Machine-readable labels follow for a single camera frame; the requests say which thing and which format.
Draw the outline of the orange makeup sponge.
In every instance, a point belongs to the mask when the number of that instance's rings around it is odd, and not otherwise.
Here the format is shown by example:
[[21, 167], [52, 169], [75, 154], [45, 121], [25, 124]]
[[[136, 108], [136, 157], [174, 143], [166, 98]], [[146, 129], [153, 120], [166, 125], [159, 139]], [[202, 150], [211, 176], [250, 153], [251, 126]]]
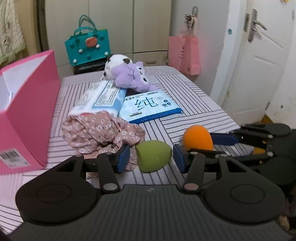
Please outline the orange makeup sponge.
[[187, 128], [183, 134], [183, 143], [186, 150], [200, 149], [213, 150], [213, 141], [208, 130], [200, 125]]

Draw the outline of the pink floral cloth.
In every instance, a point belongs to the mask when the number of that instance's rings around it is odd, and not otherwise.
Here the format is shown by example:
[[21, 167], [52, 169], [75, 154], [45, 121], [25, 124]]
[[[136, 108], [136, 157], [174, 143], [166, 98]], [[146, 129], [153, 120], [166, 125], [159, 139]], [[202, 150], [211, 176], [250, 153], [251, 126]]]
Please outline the pink floral cloth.
[[69, 116], [62, 124], [63, 138], [75, 150], [88, 158], [103, 153], [116, 153], [124, 144], [130, 146], [130, 158], [125, 169], [137, 167], [135, 146], [145, 141], [145, 130], [133, 123], [113, 117], [107, 111]]

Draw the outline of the green makeup sponge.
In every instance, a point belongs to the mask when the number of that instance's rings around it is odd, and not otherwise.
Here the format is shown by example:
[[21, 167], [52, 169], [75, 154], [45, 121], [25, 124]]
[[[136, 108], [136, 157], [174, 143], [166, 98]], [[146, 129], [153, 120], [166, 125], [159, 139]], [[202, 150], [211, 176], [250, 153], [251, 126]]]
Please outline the green makeup sponge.
[[167, 143], [158, 140], [144, 141], [136, 145], [135, 150], [142, 173], [155, 172], [166, 166], [173, 152]]

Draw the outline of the blue wet wipes pack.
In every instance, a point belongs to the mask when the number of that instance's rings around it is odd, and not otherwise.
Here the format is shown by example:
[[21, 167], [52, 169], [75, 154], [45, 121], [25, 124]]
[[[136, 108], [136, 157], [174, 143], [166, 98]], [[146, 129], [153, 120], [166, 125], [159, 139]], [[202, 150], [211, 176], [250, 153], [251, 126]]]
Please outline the blue wet wipes pack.
[[129, 123], [140, 124], [182, 112], [168, 95], [155, 90], [125, 97], [118, 116]]

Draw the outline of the white blue tissue pack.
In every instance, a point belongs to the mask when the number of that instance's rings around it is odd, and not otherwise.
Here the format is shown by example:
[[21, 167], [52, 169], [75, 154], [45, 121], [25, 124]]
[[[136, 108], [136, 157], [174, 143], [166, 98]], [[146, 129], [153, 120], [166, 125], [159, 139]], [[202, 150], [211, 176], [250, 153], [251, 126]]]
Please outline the white blue tissue pack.
[[101, 80], [92, 83], [77, 104], [69, 111], [68, 116], [84, 113], [107, 111], [117, 117], [125, 99], [126, 89], [117, 87], [113, 80]]

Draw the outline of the purple plush toy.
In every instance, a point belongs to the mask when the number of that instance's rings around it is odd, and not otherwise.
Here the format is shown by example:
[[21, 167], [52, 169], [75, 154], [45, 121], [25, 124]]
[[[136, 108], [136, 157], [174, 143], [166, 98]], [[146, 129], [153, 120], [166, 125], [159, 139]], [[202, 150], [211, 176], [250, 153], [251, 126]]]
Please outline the purple plush toy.
[[117, 87], [132, 89], [138, 93], [157, 90], [150, 83], [142, 62], [133, 63], [124, 59], [122, 64], [112, 67], [111, 74]]

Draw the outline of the pink paper bag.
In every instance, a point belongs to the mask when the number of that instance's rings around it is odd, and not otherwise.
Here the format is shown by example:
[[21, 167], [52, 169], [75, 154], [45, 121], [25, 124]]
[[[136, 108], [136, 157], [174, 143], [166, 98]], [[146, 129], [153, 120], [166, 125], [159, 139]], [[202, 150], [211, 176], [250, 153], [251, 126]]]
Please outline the pink paper bag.
[[197, 26], [197, 16], [186, 15], [180, 34], [169, 37], [169, 66], [185, 75], [195, 76], [201, 72]]

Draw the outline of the black suitcase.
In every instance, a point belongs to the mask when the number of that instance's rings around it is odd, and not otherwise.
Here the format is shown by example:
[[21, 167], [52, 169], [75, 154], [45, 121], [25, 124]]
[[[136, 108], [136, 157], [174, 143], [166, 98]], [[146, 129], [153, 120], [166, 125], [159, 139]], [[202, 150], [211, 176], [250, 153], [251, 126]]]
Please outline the black suitcase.
[[105, 61], [92, 61], [74, 67], [73, 74], [84, 74], [89, 72], [102, 71], [105, 68]]

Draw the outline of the white brown plush toy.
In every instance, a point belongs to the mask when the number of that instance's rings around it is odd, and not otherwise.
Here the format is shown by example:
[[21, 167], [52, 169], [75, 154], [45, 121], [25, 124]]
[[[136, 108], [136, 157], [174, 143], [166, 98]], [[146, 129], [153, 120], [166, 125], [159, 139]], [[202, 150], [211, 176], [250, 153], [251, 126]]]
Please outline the white brown plush toy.
[[101, 80], [116, 80], [119, 76], [118, 66], [129, 63], [133, 63], [133, 61], [125, 55], [111, 55], [107, 58]]

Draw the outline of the pink storage box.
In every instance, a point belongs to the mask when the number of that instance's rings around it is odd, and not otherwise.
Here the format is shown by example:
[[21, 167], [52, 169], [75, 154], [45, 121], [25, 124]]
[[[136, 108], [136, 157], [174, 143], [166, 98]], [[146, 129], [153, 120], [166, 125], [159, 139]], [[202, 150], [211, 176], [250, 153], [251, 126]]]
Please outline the pink storage box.
[[1, 69], [1, 174], [45, 167], [60, 85], [53, 50]]

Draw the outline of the white door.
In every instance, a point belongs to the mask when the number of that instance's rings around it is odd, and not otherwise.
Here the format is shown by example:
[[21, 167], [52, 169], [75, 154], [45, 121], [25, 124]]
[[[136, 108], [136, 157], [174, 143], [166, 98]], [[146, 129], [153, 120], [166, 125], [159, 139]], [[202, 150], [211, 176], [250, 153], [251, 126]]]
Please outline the white door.
[[[248, 42], [252, 9], [257, 20]], [[238, 124], [255, 123], [265, 115], [282, 76], [292, 42], [295, 1], [248, 1], [243, 40], [222, 108]]]

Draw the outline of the teal felt handbag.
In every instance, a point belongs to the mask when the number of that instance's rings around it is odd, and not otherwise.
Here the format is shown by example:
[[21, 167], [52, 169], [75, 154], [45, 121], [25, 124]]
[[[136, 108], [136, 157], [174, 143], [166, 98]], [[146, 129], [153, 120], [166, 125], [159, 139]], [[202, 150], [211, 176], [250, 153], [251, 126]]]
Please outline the teal felt handbag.
[[65, 47], [71, 66], [104, 59], [111, 54], [108, 30], [97, 29], [87, 15], [79, 18], [78, 28], [65, 41]]

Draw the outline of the cream knitted cardigan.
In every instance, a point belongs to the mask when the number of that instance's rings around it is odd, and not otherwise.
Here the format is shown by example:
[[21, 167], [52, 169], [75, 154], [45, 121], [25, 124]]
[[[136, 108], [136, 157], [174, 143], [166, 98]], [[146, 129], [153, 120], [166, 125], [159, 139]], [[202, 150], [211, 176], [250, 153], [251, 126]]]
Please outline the cream knitted cardigan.
[[11, 63], [26, 48], [14, 1], [1, 1], [1, 65]]

